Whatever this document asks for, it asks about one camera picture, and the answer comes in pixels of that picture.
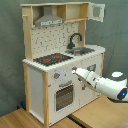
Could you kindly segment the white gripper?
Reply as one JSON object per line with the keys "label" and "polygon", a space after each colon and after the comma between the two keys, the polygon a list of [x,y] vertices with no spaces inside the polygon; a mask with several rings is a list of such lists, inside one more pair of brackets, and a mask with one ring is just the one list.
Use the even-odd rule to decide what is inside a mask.
{"label": "white gripper", "polygon": [[75,74],[78,78],[83,82],[88,82],[90,87],[94,88],[96,85],[96,80],[99,78],[99,75],[96,74],[94,71],[89,71],[86,69],[78,68],[75,71]]}

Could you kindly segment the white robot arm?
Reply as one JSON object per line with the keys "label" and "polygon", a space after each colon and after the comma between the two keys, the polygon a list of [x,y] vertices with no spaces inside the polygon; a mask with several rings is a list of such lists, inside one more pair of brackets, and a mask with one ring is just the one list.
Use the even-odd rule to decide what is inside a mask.
{"label": "white robot arm", "polygon": [[113,72],[111,78],[103,78],[94,71],[77,68],[75,74],[88,88],[105,95],[110,101],[128,103],[127,77],[121,72]]}

